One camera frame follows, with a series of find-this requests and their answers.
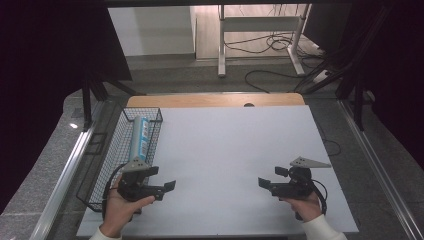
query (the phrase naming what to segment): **gray floor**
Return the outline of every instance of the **gray floor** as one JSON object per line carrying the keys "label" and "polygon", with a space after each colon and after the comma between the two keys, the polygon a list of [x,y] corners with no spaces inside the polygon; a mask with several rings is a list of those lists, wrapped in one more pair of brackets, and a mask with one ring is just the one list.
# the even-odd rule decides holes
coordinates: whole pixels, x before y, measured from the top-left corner
{"label": "gray floor", "polygon": [[[294,75],[294,69],[287,59],[273,60],[234,60],[228,62],[227,77],[217,77],[216,62],[195,61],[193,56],[173,56],[169,58],[129,58],[133,82],[123,82],[148,94],[199,93],[199,92],[257,92],[244,82],[244,75],[257,69],[278,71]],[[291,91],[298,80],[275,77],[266,74],[252,76],[252,82],[272,92]],[[106,84],[111,100],[119,100],[125,105],[128,95]],[[349,234],[349,239],[408,239],[382,190],[373,171],[369,167],[362,149],[359,147],[346,122],[334,90],[337,83],[318,92],[304,96],[310,106],[323,139],[335,141],[341,152],[330,156],[337,177],[345,193],[349,208],[360,230]],[[82,107],[81,93],[69,96],[64,103],[64,113],[39,160],[0,216],[0,239],[28,239],[43,211],[73,146],[80,134],[83,119],[76,108]],[[113,102],[105,103],[102,118],[119,112]],[[377,155],[395,183],[418,225],[424,226],[424,172],[402,145],[385,129],[372,113],[370,106],[364,107],[365,132]],[[97,132],[113,128],[114,120],[106,123]],[[71,128],[70,123],[80,126]],[[338,152],[335,144],[325,144],[329,155]],[[98,146],[90,146],[95,151]],[[95,156],[85,156],[75,176],[67,197],[59,211],[49,239],[75,239],[85,206],[75,198],[79,183],[90,162],[99,161]],[[293,236],[290,239],[305,239]]]}

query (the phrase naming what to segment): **wire basket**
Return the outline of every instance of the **wire basket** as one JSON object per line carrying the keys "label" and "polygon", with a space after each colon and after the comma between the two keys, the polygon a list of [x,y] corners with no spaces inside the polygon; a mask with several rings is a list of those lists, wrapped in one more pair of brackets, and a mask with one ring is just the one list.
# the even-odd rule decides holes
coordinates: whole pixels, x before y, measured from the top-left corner
{"label": "wire basket", "polygon": [[[163,122],[159,108],[124,108],[112,136],[106,157],[102,164],[90,164],[77,192],[77,198],[95,212],[102,212],[103,191],[112,172],[121,164],[128,162],[133,122],[137,116],[149,120],[149,144],[146,163],[153,164],[159,132]],[[114,176],[115,181],[120,171]]]}

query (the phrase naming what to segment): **white table surface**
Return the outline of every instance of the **white table surface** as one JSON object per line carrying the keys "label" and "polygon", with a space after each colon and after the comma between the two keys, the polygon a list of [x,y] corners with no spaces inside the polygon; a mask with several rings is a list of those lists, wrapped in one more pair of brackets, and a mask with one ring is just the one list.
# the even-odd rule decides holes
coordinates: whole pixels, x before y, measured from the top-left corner
{"label": "white table surface", "polygon": [[[162,108],[164,122],[149,185],[176,180],[163,201],[143,208],[123,230],[132,237],[240,237],[302,234],[289,204],[258,186],[288,182],[274,167],[302,156],[330,163],[308,106]],[[328,192],[327,220],[358,232],[333,168],[312,169]],[[101,224],[87,209],[77,236]]]}

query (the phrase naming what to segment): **hand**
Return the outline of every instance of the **hand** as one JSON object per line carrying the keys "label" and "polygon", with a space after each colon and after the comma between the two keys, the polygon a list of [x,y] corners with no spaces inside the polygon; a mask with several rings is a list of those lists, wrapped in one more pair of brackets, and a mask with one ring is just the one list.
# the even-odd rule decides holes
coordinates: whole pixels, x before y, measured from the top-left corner
{"label": "hand", "polygon": [[109,191],[105,220],[100,226],[100,231],[103,235],[110,238],[120,237],[122,228],[131,219],[133,213],[155,201],[155,197],[150,196],[137,202],[128,202],[117,191],[120,180],[121,176],[116,179],[115,184]]}
{"label": "hand", "polygon": [[290,203],[293,211],[298,212],[304,222],[312,221],[321,216],[321,207],[315,192],[312,192],[311,195],[304,200],[290,198],[280,198],[280,200]]}

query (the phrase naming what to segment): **white sleeve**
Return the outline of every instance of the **white sleeve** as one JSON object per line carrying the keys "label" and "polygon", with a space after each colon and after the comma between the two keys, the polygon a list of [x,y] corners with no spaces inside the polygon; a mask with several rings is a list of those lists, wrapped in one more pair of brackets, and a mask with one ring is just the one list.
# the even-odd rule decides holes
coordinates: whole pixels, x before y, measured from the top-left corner
{"label": "white sleeve", "polygon": [[302,224],[308,240],[347,240],[343,233],[336,232],[324,215]]}
{"label": "white sleeve", "polygon": [[96,233],[90,238],[90,240],[122,240],[122,237],[120,238],[110,238],[103,235],[103,233],[100,231],[99,228],[97,228]]}

